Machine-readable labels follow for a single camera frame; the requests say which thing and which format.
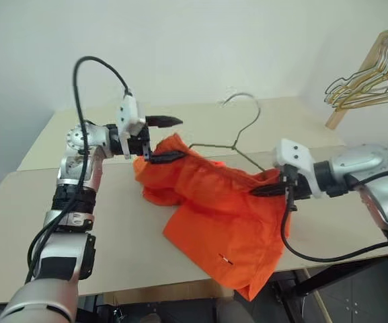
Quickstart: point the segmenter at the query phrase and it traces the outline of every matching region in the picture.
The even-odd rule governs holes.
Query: white wall
[[[53,110],[73,107],[71,69],[82,55],[113,64],[152,104],[213,102],[245,90],[303,96],[325,120],[323,89],[357,70],[384,29],[383,0],[0,0],[0,179]],[[85,106],[120,95],[93,63],[80,83]],[[388,109],[369,110],[369,122],[366,114],[348,115],[339,129],[345,140],[388,144],[380,123]]]

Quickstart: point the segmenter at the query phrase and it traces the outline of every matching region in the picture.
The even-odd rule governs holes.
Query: wrinkled fabric
[[[249,175],[204,159],[177,134],[155,153],[179,150],[187,156],[154,165],[134,161],[143,196],[156,205],[179,205],[163,234],[218,283],[252,300],[282,256],[280,223],[284,196],[257,197],[249,191],[278,182],[276,169]]]

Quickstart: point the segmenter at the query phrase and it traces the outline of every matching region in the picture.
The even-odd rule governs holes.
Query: hanger rack
[[[379,49],[381,46],[384,45],[385,40],[388,40],[388,30],[385,30],[384,32],[381,32],[379,34],[372,48],[368,52],[366,59],[360,66],[359,71],[364,71],[375,66],[376,62],[380,58]],[[343,117],[347,112],[348,110],[333,111],[332,115],[328,118],[328,121],[326,122],[325,126],[332,130],[336,129],[336,127],[339,125],[340,121],[342,121]]]

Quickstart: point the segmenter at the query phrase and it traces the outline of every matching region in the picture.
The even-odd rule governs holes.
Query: beige tabletop
[[[239,148],[265,168],[272,166],[270,151],[286,137],[310,148],[316,160],[337,154],[344,147],[333,131],[326,129],[296,98],[262,100],[263,113],[240,140]],[[147,114],[179,116],[185,123],[177,132],[187,142],[231,142],[240,123],[251,119],[251,102],[229,106],[226,114],[217,104],[199,104],[147,109]],[[87,110],[86,118],[105,124],[114,121],[115,107]],[[65,133],[77,122],[71,110],[57,112],[25,156],[18,172],[0,185],[0,302],[8,301],[22,286],[28,246],[42,227],[51,206],[57,168],[65,149]],[[153,129],[156,143],[175,129]],[[256,173],[232,151],[202,150],[205,156],[228,166]],[[175,246],[162,230],[175,211],[143,199],[141,185],[134,181],[131,161],[119,158],[104,164],[104,175],[95,207],[92,233],[97,237],[93,274],[81,281],[81,295],[156,286],[208,278]],[[335,199],[298,201],[292,216],[291,244],[311,256],[338,256],[384,241],[356,193]],[[381,249],[359,258],[388,253]],[[318,265],[285,252],[276,270]]]

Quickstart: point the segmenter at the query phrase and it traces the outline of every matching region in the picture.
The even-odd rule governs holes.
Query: black cable
[[[344,254],[343,256],[339,256],[339,257],[316,258],[316,257],[306,256],[305,254],[302,254],[302,253],[294,250],[289,245],[288,240],[286,239],[286,236],[285,236],[286,222],[288,221],[289,214],[290,214],[290,211],[291,211],[293,204],[294,204],[294,188],[292,185],[290,185],[288,187],[288,197],[286,198],[286,208],[285,208],[284,215],[282,218],[282,224],[280,226],[280,237],[282,238],[283,244],[286,246],[286,248],[289,251],[291,251],[294,255],[296,255],[302,259],[315,261],[315,262],[336,262],[336,261],[350,259],[350,258],[353,258],[355,256],[359,256],[361,254],[365,254],[366,252],[370,252],[370,251],[375,250],[375,249],[388,247],[388,242],[381,242],[380,244],[373,244],[372,246],[362,248],[360,250],[351,252],[349,254]]]
[[[375,174],[373,176],[370,176],[364,180],[360,180],[356,184],[352,185],[352,188],[354,188],[355,186],[358,186],[358,185],[365,185],[369,182],[372,182],[373,180],[377,180],[379,178],[386,177],[386,176],[388,176],[388,170],[386,172],[381,172],[379,174]]]
[[[87,142],[87,131],[86,131],[86,126],[85,126],[85,119],[83,118],[83,113],[81,110],[81,105],[80,105],[80,97],[79,97],[79,88],[77,86],[77,75],[79,73],[79,67],[83,62],[86,61],[95,61],[105,67],[107,67],[115,76],[119,79],[119,81],[122,83],[124,86],[124,95],[132,95],[128,85],[126,84],[125,80],[120,76],[119,72],[115,70],[111,65],[107,64],[103,60],[94,57],[94,56],[84,56],[81,57],[74,65],[74,70],[73,70],[73,91],[74,91],[74,99],[75,99],[75,106],[77,109],[77,115],[79,117],[79,123],[81,127],[81,134],[83,136],[83,165],[81,168],[81,173],[79,177],[79,181],[76,186],[76,194],[74,194],[68,201],[68,203],[65,205],[61,213],[57,217],[55,217],[51,222],[49,222],[47,225],[45,225],[38,234],[34,237],[32,240],[30,247],[28,249],[28,274],[26,276],[25,283],[29,283],[32,279],[32,276],[34,274],[34,269],[36,268],[36,265],[38,263],[38,260],[40,258],[41,252],[43,251],[49,237],[56,231],[58,228],[60,220],[71,211],[75,204],[75,198],[77,194],[81,194],[81,191],[83,190],[83,183],[85,182],[85,176],[86,176],[86,169],[87,169],[87,161],[89,157],[89,144]],[[34,251],[34,246],[40,239],[40,237],[43,236],[41,239],[40,243],[37,245],[34,255],[32,256],[32,253]]]

